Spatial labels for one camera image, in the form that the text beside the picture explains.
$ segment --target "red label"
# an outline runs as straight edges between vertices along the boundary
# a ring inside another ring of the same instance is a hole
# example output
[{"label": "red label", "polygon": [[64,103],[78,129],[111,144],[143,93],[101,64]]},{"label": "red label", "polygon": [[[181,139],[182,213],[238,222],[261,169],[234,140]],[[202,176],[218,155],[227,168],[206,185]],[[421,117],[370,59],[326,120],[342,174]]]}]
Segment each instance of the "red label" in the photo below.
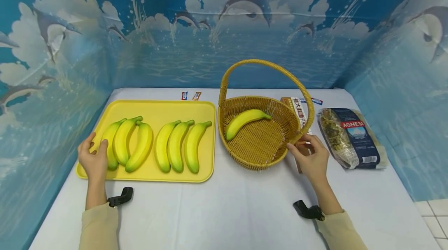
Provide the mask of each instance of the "red label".
[{"label": "red label", "polygon": [[346,122],[341,122],[341,126],[344,129],[349,129],[349,128],[357,128],[357,127],[365,126],[365,124],[362,121],[346,121]]}]

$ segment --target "basket handle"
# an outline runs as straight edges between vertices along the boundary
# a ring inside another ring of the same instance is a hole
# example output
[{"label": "basket handle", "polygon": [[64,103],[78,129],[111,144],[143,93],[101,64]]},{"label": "basket handle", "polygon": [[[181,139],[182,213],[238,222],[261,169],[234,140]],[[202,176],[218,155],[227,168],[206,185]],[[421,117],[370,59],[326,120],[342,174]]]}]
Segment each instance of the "basket handle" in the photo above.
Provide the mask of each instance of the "basket handle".
[{"label": "basket handle", "polygon": [[230,73],[232,73],[232,71],[236,67],[238,67],[240,65],[245,65],[245,64],[248,64],[248,63],[261,64],[261,65],[265,65],[265,66],[268,66],[268,67],[271,67],[271,68],[273,68],[275,70],[280,71],[281,73],[286,75],[289,79],[291,79],[292,82],[294,82],[294,84],[297,85],[297,87],[302,92],[303,97],[305,98],[305,101],[306,101],[307,108],[308,108],[308,120],[306,121],[306,124],[303,126],[303,128],[300,129],[298,134],[293,139],[291,139],[289,141],[290,143],[295,144],[310,129],[310,127],[311,127],[311,125],[312,125],[312,123],[314,121],[314,106],[313,106],[313,102],[312,102],[311,96],[307,92],[307,90],[304,87],[304,85],[294,75],[292,75],[291,72],[289,72],[285,68],[281,67],[280,65],[274,64],[274,63],[272,63],[270,61],[263,61],[262,59],[244,59],[243,61],[239,61],[239,62],[235,63],[234,65],[229,67],[229,69],[227,69],[227,71],[224,73],[224,76],[223,76],[223,78],[221,80],[221,90],[219,91],[218,106],[221,106],[224,103],[224,101],[226,100],[227,87],[229,85]]}]

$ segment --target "beige sleeve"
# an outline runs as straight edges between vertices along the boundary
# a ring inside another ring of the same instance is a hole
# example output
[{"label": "beige sleeve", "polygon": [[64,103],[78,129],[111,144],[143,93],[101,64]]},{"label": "beige sleeve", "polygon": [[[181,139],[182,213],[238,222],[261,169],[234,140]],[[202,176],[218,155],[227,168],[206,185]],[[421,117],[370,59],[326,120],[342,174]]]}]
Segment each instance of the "beige sleeve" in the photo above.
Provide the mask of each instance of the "beige sleeve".
[{"label": "beige sleeve", "polygon": [[325,215],[323,221],[316,222],[330,250],[367,250],[347,212]]},{"label": "beige sleeve", "polygon": [[79,250],[118,250],[118,210],[109,203],[82,213]]}]

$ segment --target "wicker basket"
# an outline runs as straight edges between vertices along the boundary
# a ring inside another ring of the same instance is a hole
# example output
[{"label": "wicker basket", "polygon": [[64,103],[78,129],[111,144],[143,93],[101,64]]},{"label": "wicker basket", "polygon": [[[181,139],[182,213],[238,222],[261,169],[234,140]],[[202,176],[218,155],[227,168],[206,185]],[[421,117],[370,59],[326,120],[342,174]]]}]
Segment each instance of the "wicker basket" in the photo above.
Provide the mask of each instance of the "wicker basket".
[{"label": "wicker basket", "polygon": [[[229,76],[232,71],[244,64],[256,63],[272,67],[289,77],[302,92],[308,106],[308,120],[300,129],[300,122],[289,106],[269,97],[239,96],[226,99]],[[246,124],[235,138],[226,141],[225,130],[233,117],[249,109],[260,109],[272,116],[272,120],[259,120]],[[295,144],[308,132],[314,120],[312,99],[306,88],[288,70],[269,61],[245,59],[232,65],[221,81],[218,107],[218,130],[221,140],[233,159],[248,170],[265,170],[285,158],[287,143]]]}]

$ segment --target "agnesi pasta bag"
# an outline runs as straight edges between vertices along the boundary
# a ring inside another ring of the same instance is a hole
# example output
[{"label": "agnesi pasta bag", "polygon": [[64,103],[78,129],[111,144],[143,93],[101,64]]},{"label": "agnesi pasta bag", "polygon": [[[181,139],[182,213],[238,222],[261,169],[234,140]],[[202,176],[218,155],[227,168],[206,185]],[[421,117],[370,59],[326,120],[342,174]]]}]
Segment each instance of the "agnesi pasta bag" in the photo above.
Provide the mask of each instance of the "agnesi pasta bag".
[{"label": "agnesi pasta bag", "polygon": [[363,115],[354,109],[324,108],[319,125],[333,156],[344,168],[387,167],[386,150],[378,142]]}]

